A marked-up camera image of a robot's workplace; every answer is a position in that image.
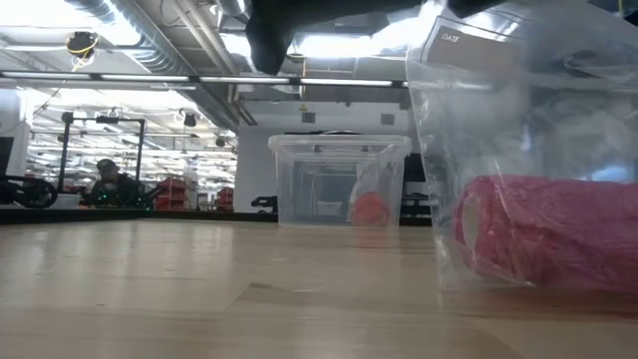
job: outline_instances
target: wall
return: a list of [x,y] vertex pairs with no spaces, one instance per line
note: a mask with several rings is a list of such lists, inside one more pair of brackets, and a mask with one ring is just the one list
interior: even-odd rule
[[[236,212],[257,212],[250,203],[258,196],[277,195],[275,157],[268,147],[271,136],[285,132],[354,131],[369,135],[406,135],[409,114],[397,104],[306,103],[316,113],[315,124],[302,124],[302,103],[248,102],[247,108],[258,127],[239,128],[234,208]],[[394,114],[394,126],[381,126],[381,114]]]
[[32,112],[25,92],[0,90],[0,137],[13,138],[6,175],[25,173]]
[[271,136],[283,130],[240,128],[233,206],[236,212],[258,212],[250,203],[263,195],[277,195],[275,156],[268,147]]

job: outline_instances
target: white column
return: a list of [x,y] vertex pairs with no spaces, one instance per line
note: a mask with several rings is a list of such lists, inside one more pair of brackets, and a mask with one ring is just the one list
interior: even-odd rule
[[27,148],[33,107],[29,105],[27,92],[0,90],[0,138],[13,139],[6,175],[23,176],[27,166]]

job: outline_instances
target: red object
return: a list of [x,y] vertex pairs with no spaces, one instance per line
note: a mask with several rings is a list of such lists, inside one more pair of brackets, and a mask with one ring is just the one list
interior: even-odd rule
[[234,193],[235,191],[231,187],[224,187],[220,189],[217,193],[217,199],[215,200],[217,210],[234,211],[234,208],[232,207]]
[[158,183],[166,191],[156,198],[156,210],[184,210],[186,201],[186,182],[169,177]]
[[466,261],[485,277],[638,291],[638,184],[479,177],[467,185],[455,220]]
[[385,226],[389,222],[388,206],[376,192],[366,192],[357,198],[352,212],[353,224]]

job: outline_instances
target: plastic bag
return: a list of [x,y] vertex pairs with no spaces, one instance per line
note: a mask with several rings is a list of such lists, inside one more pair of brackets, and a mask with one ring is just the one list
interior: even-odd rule
[[582,1],[422,8],[408,81],[445,288],[638,291],[638,31]]

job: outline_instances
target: table surface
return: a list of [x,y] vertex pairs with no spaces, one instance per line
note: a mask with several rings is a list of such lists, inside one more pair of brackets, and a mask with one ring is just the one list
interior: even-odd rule
[[445,291],[432,231],[0,227],[0,358],[636,358],[638,300]]

